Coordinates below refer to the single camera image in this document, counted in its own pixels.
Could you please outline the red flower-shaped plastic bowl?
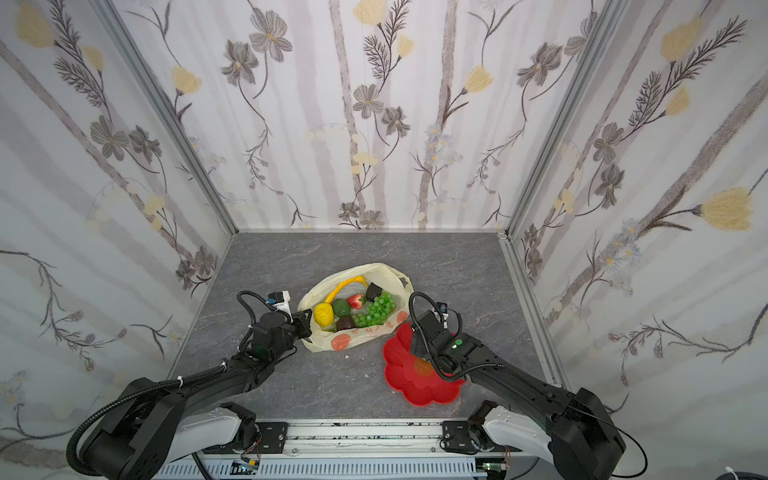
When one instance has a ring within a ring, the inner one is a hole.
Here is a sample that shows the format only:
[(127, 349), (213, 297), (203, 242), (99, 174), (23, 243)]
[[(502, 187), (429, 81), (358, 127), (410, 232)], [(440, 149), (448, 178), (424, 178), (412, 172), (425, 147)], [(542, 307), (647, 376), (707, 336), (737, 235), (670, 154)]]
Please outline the red flower-shaped plastic bowl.
[(393, 390), (399, 391), (409, 404), (416, 407), (453, 403), (458, 399), (464, 381), (446, 382), (437, 375), (427, 360), (412, 355), (412, 337), (410, 323), (405, 322), (385, 343), (382, 349), (386, 363), (385, 381)]

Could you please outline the yellow fake lemon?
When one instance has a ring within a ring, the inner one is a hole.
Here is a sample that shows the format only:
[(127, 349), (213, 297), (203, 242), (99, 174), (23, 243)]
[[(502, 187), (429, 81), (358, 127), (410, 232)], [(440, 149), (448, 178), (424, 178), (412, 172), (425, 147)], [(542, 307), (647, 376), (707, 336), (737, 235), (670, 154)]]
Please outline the yellow fake lemon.
[(322, 328), (328, 328), (335, 321), (335, 313), (330, 303), (322, 302), (314, 307), (314, 320)]

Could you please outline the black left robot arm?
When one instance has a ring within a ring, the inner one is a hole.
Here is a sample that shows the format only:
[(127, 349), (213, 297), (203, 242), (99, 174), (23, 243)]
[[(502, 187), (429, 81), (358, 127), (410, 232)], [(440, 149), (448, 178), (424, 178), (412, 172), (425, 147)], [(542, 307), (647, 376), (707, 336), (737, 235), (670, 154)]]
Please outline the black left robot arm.
[(236, 300), (250, 321), (237, 352), (217, 366), (154, 382), (139, 378), (72, 433), (66, 461), (75, 472), (107, 479), (150, 479), (169, 460), (182, 421), (204, 407), (260, 387), (294, 342), (311, 335), (312, 311), (288, 311), (243, 290)]

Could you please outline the dark green fake fruit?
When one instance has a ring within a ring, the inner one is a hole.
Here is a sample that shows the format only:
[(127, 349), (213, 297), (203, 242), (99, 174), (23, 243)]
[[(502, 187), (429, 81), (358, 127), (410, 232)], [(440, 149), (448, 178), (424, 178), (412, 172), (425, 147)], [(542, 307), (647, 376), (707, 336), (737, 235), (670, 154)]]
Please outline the dark green fake fruit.
[(351, 305), (345, 299), (335, 299), (332, 303), (332, 310), (337, 318), (350, 316), (352, 313)]

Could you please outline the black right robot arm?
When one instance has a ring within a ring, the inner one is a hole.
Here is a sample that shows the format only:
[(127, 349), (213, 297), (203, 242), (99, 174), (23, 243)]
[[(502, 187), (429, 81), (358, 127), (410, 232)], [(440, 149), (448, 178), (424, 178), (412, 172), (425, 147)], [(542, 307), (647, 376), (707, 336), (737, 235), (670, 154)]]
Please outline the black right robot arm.
[(637, 479), (650, 466), (646, 450), (616, 426), (591, 391), (573, 393), (538, 379), (496, 355), (481, 340), (448, 328), (452, 311), (422, 292), (408, 299), (414, 340), (411, 353), (433, 367), (445, 382), (466, 378), (511, 405), (543, 431), (548, 461), (564, 479)]

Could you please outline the fake red strawberry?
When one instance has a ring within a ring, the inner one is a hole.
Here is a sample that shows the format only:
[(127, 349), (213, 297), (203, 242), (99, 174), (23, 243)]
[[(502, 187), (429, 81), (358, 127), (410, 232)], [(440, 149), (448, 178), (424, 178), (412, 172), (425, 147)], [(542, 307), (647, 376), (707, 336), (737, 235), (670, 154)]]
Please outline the fake red strawberry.
[(366, 298), (364, 294), (355, 294), (348, 297), (346, 302), (353, 310), (361, 310), (366, 303)]

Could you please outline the pale yellow plastic bag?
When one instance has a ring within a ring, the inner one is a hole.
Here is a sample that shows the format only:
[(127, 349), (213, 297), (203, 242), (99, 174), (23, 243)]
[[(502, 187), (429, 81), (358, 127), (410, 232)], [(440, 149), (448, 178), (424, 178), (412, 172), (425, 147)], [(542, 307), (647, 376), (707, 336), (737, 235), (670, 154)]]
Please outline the pale yellow plastic bag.
[[(394, 333), (398, 326), (407, 319), (407, 300), (414, 292), (411, 279), (406, 274), (384, 263), (364, 264), (326, 277), (303, 296), (298, 304), (298, 308), (300, 310), (314, 310), (314, 307), (324, 302), (325, 297), (340, 282), (355, 276), (363, 276), (368, 285), (373, 282), (391, 293), (396, 303), (395, 312), (383, 325), (338, 332), (332, 332), (330, 327), (322, 329), (315, 322), (314, 315), (312, 315), (310, 323), (311, 335), (308, 339), (303, 340), (304, 346), (310, 352), (340, 352), (356, 347), (373, 339)], [(342, 293), (352, 294), (357, 292), (364, 293), (365, 289), (362, 284), (353, 283), (345, 287), (338, 296)]]

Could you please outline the small black fake fruit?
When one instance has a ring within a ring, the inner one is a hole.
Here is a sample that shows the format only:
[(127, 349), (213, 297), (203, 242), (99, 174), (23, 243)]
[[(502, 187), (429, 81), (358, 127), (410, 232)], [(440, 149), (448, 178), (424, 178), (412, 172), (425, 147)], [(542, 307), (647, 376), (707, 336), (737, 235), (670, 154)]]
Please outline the small black fake fruit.
[(383, 289), (377, 284), (371, 282), (366, 290), (365, 298), (368, 302), (375, 302), (383, 294)]

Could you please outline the dark brown fake fruit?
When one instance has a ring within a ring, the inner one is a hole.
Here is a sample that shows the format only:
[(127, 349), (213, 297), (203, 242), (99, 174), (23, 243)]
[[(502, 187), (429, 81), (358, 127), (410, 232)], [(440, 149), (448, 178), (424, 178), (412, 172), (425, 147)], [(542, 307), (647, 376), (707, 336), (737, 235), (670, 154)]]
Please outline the dark brown fake fruit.
[(354, 318), (351, 315), (343, 316), (336, 321), (336, 330), (350, 330), (357, 327)]

